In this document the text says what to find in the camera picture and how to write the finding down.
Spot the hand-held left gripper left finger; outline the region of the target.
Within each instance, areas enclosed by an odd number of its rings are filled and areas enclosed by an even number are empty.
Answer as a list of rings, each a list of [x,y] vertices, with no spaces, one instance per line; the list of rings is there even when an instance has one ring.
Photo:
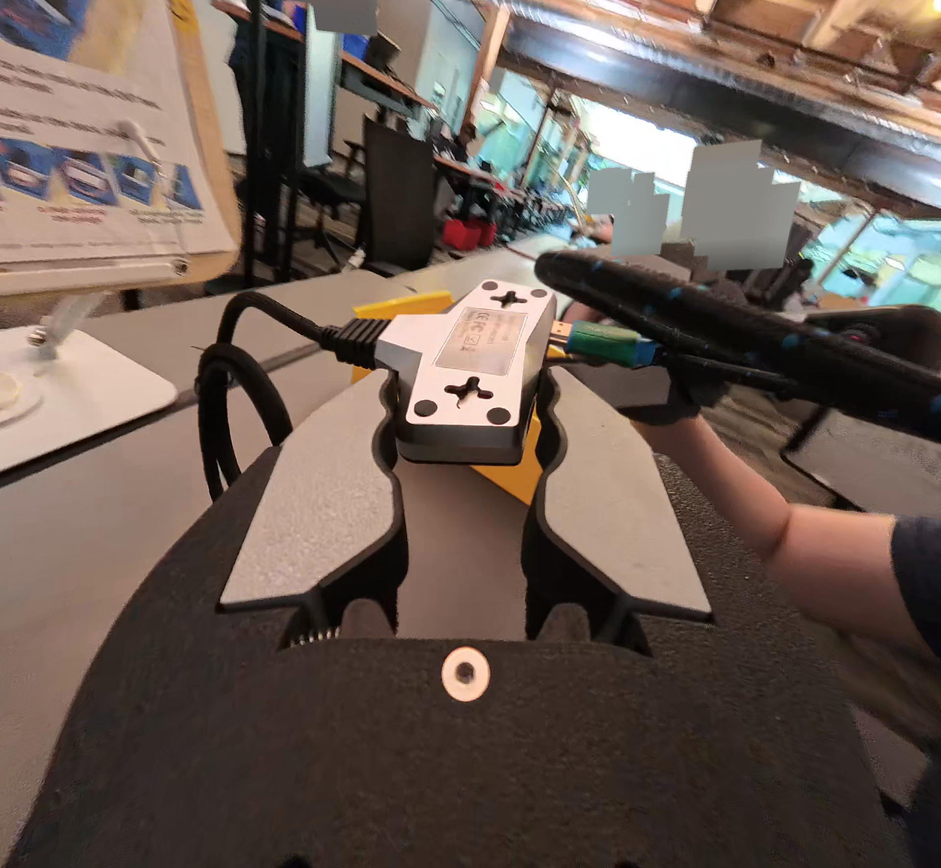
[[[300,605],[327,613],[406,577],[406,518],[394,474],[397,380],[370,373],[285,440],[219,599],[225,611]]]

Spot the person's right forearm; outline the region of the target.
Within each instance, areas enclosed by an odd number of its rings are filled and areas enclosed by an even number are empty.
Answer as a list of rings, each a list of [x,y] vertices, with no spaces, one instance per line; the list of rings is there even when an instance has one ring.
[[[893,568],[893,516],[788,502],[700,416],[636,429],[679,467],[807,619],[929,653]]]

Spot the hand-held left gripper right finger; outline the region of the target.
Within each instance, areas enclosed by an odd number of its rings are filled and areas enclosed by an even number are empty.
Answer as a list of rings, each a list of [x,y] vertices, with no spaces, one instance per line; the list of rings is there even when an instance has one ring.
[[[566,368],[543,373],[533,499],[543,537],[629,611],[706,623],[712,607],[648,444]]]

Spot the braided hdmi cable green plugs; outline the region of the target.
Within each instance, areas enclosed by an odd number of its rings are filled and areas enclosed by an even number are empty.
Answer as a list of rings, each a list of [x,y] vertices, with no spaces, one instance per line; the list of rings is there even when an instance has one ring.
[[[725,364],[729,385],[834,409],[939,443],[939,374],[895,357],[862,332],[738,305],[667,274],[585,251],[540,255],[545,286],[616,321],[575,321],[560,333],[571,357],[619,368],[654,368],[666,357]]]

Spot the red plastic crate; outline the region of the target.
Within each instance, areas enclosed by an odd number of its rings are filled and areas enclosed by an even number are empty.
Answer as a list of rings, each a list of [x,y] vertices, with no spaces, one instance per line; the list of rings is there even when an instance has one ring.
[[[497,233],[498,224],[495,220],[452,217],[444,222],[441,243],[454,252],[472,252],[493,246]]]

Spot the person's right hand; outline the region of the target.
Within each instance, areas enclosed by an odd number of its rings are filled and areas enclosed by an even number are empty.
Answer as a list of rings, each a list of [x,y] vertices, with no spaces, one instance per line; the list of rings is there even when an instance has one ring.
[[[728,392],[727,368],[722,362],[689,356],[666,357],[654,366],[665,382],[665,397],[637,418],[665,427],[692,420],[703,407],[718,404]]]

